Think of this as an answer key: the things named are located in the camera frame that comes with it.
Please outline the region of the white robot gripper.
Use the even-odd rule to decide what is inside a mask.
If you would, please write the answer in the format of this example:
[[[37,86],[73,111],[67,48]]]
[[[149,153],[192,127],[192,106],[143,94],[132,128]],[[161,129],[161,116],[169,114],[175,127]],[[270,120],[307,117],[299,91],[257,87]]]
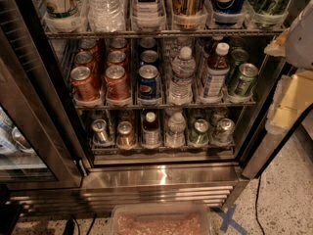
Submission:
[[[279,135],[287,132],[313,103],[313,0],[306,5],[290,29],[285,29],[264,49],[273,57],[285,57],[297,68],[306,69],[279,80],[267,114],[265,129]]]

